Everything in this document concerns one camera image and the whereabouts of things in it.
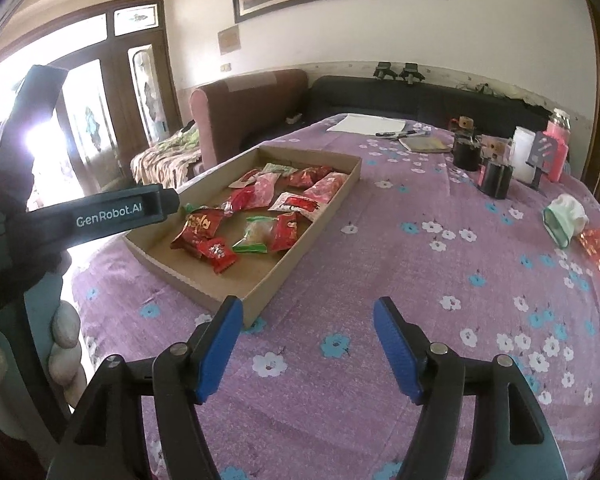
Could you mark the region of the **left hand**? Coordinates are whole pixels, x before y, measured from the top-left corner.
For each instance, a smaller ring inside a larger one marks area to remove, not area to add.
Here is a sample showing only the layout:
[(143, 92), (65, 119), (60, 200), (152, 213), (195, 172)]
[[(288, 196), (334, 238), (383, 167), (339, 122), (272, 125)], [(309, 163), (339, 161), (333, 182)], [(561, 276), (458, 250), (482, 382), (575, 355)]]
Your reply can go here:
[(39, 410), (53, 398), (75, 408), (86, 389), (81, 319), (73, 304), (23, 298), (0, 310), (0, 334), (9, 345), (27, 394)]

